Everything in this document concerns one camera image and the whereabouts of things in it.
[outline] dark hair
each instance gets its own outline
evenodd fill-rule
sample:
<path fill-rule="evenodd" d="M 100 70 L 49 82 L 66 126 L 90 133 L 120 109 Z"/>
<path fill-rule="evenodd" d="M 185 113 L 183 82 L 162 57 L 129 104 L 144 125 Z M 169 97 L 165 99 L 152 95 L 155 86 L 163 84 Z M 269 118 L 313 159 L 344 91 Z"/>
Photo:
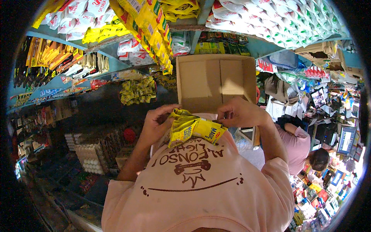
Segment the dark hair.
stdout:
<path fill-rule="evenodd" d="M 312 169 L 315 171 L 323 171 L 329 162 L 330 155 L 323 148 L 314 151 L 314 153 L 309 156 L 309 163 L 311 164 Z"/>

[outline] cardboard box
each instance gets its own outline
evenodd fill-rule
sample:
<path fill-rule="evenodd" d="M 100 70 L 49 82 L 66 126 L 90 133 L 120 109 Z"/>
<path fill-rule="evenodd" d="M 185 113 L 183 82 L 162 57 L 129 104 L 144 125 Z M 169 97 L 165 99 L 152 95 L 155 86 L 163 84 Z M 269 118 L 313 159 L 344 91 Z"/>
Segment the cardboard box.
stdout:
<path fill-rule="evenodd" d="M 256 104 L 254 57 L 204 54 L 177 56 L 176 61 L 178 100 L 183 109 L 216 114 L 234 96 Z"/>
<path fill-rule="evenodd" d="M 334 42 L 316 43 L 295 49 L 294 52 L 312 62 L 344 62 L 344 58 L 341 58 L 342 51 L 335 48 Z"/>
<path fill-rule="evenodd" d="M 349 75 L 356 75 L 359 77 L 363 77 L 363 69 L 360 68 L 353 68 L 353 67 L 344 67 L 344 71 Z"/>

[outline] pink t-shirt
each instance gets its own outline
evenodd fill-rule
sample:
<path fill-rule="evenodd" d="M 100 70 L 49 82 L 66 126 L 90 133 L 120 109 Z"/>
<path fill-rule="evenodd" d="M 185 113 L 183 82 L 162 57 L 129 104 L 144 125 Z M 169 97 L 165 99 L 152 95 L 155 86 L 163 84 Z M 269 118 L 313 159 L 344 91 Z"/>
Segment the pink t-shirt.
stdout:
<path fill-rule="evenodd" d="M 295 130 L 295 135 L 292 135 L 283 130 L 279 125 L 275 124 L 278 133 L 280 134 L 283 144 L 289 158 L 289 173 L 297 175 L 304 168 L 305 159 L 308 157 L 311 148 L 311 138 L 307 132 L 298 127 Z"/>
<path fill-rule="evenodd" d="M 294 209 L 287 164 L 274 158 L 259 171 L 231 137 L 162 146 L 136 182 L 111 180 L 103 231 L 284 231 Z"/>

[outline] yellow sachet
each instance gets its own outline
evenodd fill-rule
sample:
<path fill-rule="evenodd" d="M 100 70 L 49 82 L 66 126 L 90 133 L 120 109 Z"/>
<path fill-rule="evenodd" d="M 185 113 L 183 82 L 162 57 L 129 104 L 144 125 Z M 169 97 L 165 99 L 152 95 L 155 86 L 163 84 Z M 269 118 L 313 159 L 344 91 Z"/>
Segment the yellow sachet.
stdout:
<path fill-rule="evenodd" d="M 168 147 L 182 144 L 192 135 L 215 144 L 228 129 L 219 123 L 194 116 L 187 110 L 174 109 L 169 117 L 173 117 L 174 121 Z"/>
<path fill-rule="evenodd" d="M 201 118 L 193 131 L 193 135 L 203 138 L 211 144 L 215 144 L 226 130 L 228 128 L 219 123 Z"/>

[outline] person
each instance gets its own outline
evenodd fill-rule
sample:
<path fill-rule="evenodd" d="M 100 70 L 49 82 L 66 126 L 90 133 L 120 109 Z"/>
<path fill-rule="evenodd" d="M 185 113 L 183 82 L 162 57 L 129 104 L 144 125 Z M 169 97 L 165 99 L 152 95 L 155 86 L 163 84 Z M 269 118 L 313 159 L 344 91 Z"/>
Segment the person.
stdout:
<path fill-rule="evenodd" d="M 291 123 L 285 123 L 285 129 L 283 130 L 280 125 L 275 124 L 275 126 L 288 152 L 290 175 L 299 174 L 308 163 L 316 171 L 323 171 L 327 167 L 330 161 L 327 150 L 320 148 L 309 152 L 311 138 L 301 127 L 296 127 Z"/>
<path fill-rule="evenodd" d="M 228 131 L 215 144 L 197 137 L 165 144 L 143 170 L 151 145 L 171 127 L 170 118 L 158 119 L 179 107 L 148 111 L 132 155 L 109 182 L 103 231 L 284 231 L 294 210 L 287 152 L 269 114 L 242 98 L 220 106 L 214 118 L 226 127 L 258 126 L 261 171 L 238 154 Z"/>

